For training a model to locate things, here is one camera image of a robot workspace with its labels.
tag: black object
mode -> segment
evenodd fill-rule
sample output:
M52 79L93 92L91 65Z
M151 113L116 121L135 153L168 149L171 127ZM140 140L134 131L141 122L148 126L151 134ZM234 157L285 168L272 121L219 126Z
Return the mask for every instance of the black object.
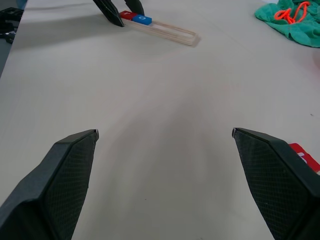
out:
M16 31L8 32L8 33L6 33L5 41L6 41L8 44L13 44L13 42L14 42L14 40L15 40L15 36L16 36Z
M9 32L14 30L14 25L11 22L0 21L0 39L5 39Z
M275 240L320 239L320 176L283 140L234 128L251 194Z
M70 240L84 204L97 130L56 142L0 207L1 240Z
M0 20L20 22L23 13L22 9L9 7L0 11Z
M124 27L119 12L111 0L93 0L104 16L114 25ZM144 8L139 0L125 0L125 4L136 14L145 15Z

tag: red object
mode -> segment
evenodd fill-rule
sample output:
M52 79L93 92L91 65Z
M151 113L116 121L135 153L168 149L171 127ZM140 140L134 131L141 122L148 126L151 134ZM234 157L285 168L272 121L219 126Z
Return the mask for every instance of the red object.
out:
M295 24L295 23L300 23L303 19L305 19L306 15L307 15L307 8L310 5L310 2L308 1L304 1L302 3L300 3L300 5L297 7L297 9L295 10L295 14L294 17L291 17L291 8L288 8L287 10L280 10L277 11L274 15L274 19L275 20L281 20L284 19L288 22L288 24ZM297 15L299 13L299 10L303 7L303 15L302 17L297 20Z
M132 20L135 16L137 16L137 14L133 13L133 12L130 12L130 11L122 11L122 12L120 12L120 17L122 19Z
M302 160L316 173L320 172L320 164L307 153L298 143L289 144L290 147L302 158Z

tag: green towel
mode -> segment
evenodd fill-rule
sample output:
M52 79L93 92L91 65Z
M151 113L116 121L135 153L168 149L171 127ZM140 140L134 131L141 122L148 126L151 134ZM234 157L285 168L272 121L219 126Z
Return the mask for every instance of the green towel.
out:
M307 15L302 22L288 24L284 19L275 20L276 12L291 8L291 17L294 16L296 9L304 0L279 0L277 4L269 3L260 7L256 12L256 18L264 21L270 27L284 34L288 39L299 44L320 48L320 0L309 1ZM297 19L303 14L300 9Z

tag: red block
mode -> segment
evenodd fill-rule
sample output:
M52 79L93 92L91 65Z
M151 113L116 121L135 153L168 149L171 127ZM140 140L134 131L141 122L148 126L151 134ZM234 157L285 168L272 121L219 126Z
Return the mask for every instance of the red block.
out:
M320 164L317 163L309 153L307 153L298 143L291 143L289 145L313 171L320 175Z
M137 16L136 13L130 12L130 11L122 11L120 12L120 17L122 19L128 19L128 20L132 20L133 17Z

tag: blue block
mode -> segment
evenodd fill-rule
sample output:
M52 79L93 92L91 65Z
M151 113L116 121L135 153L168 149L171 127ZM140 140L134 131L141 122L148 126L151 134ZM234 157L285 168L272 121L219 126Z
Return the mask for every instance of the blue block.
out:
M152 23L152 18L143 15L137 15L132 18L132 21L144 25L150 25Z

